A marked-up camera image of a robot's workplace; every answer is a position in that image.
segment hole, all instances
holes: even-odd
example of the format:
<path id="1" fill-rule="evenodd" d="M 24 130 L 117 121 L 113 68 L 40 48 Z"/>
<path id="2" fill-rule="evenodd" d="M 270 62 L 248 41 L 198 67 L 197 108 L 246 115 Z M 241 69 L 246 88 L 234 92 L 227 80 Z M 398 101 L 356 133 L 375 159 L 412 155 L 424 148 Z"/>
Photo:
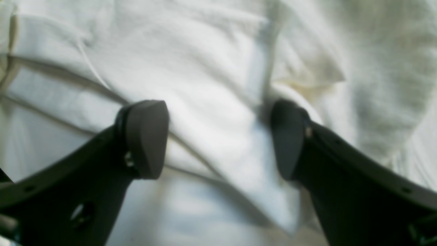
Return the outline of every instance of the hole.
<path id="1" fill-rule="evenodd" d="M 35 190 L 35 186 L 34 185 L 29 185 L 27 187 L 24 188 L 24 192 L 31 192 L 33 190 Z"/>
<path id="2" fill-rule="evenodd" d="M 77 205 L 71 214 L 71 227 L 76 230 L 85 228 L 94 216 L 94 205 L 91 202 L 85 202 Z"/>
<path id="3" fill-rule="evenodd" d="M 402 190 L 402 192 L 405 192 L 407 194 L 410 194 L 411 192 L 413 192 L 411 189 L 409 189 L 407 187 L 402 187 L 401 190 Z"/>

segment black plastic arm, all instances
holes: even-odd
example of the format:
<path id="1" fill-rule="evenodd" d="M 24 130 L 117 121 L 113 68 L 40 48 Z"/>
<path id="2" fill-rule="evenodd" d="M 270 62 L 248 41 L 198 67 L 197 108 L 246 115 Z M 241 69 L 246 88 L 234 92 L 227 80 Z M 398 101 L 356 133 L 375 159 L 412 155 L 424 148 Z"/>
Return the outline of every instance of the black plastic arm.
<path id="1" fill-rule="evenodd" d="M 1 183 L 0 235 L 23 246 L 104 245 L 131 181 L 160 176 L 168 127 L 165 102 L 137 103 L 63 160 Z"/>
<path id="2" fill-rule="evenodd" d="M 278 169 L 311 198 L 331 246 L 437 245 L 437 194 L 367 158 L 307 112 L 271 114 Z"/>

